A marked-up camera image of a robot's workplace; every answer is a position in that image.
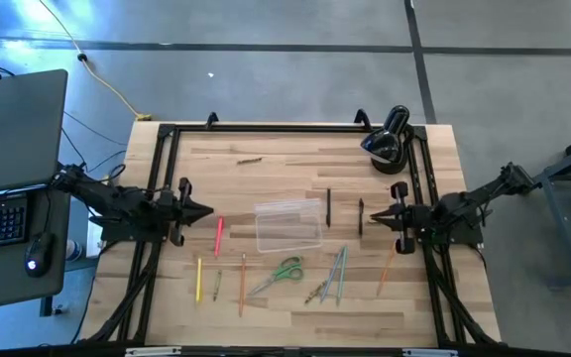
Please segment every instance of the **green scissors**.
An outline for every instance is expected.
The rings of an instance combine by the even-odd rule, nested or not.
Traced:
[[[303,279],[303,268],[301,267],[302,261],[303,259],[298,256],[285,259],[281,264],[279,264],[279,267],[270,275],[270,277],[265,279],[261,284],[249,292],[248,296],[251,297],[255,295],[279,280],[292,279],[299,281]]]

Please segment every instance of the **black mouse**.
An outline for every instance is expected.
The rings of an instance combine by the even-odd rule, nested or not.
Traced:
[[[55,235],[48,232],[35,234],[33,242],[26,249],[26,274],[32,278],[41,277],[50,268],[52,262],[52,246]]]

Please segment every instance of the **red marker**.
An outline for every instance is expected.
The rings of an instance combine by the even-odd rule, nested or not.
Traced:
[[[215,237],[215,257],[219,257],[219,245],[222,241],[222,230],[224,229],[224,217],[220,216],[217,222],[217,237]]]

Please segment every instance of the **concrete floor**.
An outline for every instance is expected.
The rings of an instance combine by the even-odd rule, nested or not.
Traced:
[[[469,187],[493,179],[508,161],[536,174],[571,143],[570,52],[522,56],[513,50],[571,49],[568,0],[414,0],[423,46],[507,48],[513,53],[425,55],[433,118],[424,115],[424,88],[418,84],[413,54],[389,50],[411,46],[402,0],[48,3],[78,39],[101,48],[102,42],[131,43],[121,50],[86,52],[138,110],[158,120],[205,120],[217,111],[225,121],[348,122],[363,107],[381,121],[393,105],[404,104],[412,123],[454,125]],[[66,109],[126,142],[133,115],[89,77],[75,51],[63,48],[65,42],[42,42],[64,39],[38,1],[0,0],[0,66],[17,73],[65,68]],[[314,47],[299,52],[180,51],[182,44],[339,48],[329,53],[313,52]],[[362,51],[340,48],[344,45],[362,46]],[[91,165],[122,149],[63,120]],[[67,143],[61,145],[60,160],[78,162]],[[96,174],[102,176],[121,160]],[[546,286],[549,279],[567,274],[567,256],[543,196],[502,198],[491,206],[495,213],[484,230],[486,258],[504,341],[571,352],[571,288],[553,292]],[[93,269],[67,273],[57,300],[71,306],[70,314],[39,319],[37,301],[0,307],[0,348],[68,343],[80,323],[92,276]]]

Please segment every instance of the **wooden table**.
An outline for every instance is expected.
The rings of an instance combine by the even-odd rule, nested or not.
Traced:
[[[136,123],[121,176],[123,185],[146,187],[160,123]],[[427,126],[430,152],[440,194],[464,190],[460,161],[447,125]],[[181,177],[193,184],[192,198],[215,209],[185,228],[185,245],[165,243],[149,321],[148,344],[276,345],[276,346],[435,346],[423,257],[396,255],[379,297],[376,289],[396,232],[366,224],[358,236],[358,200],[365,201],[365,220],[386,209],[389,187],[410,182],[408,166],[387,176],[372,167],[359,148],[363,134],[182,133],[173,187]],[[163,153],[160,182],[166,170],[169,140]],[[263,157],[238,166],[239,160]],[[247,256],[246,290],[265,279],[289,253],[260,254],[256,247],[254,204],[297,198],[321,198],[332,189],[332,224],[323,224],[323,246],[302,250],[305,278],[283,281],[246,299],[238,315],[240,263]],[[214,257],[217,216],[225,217],[221,255]],[[327,279],[336,254],[349,247],[340,306],[334,298],[303,304]],[[134,244],[120,243],[102,256],[81,336],[93,334],[123,297]],[[197,257],[203,260],[203,295],[195,303]],[[486,332],[499,340],[499,330],[482,261],[466,246],[452,246],[451,257],[460,299]],[[217,301],[213,301],[217,270],[223,270]],[[332,292],[337,283],[332,285]],[[443,306],[447,331],[450,313]],[[132,331],[139,310],[134,310]]]

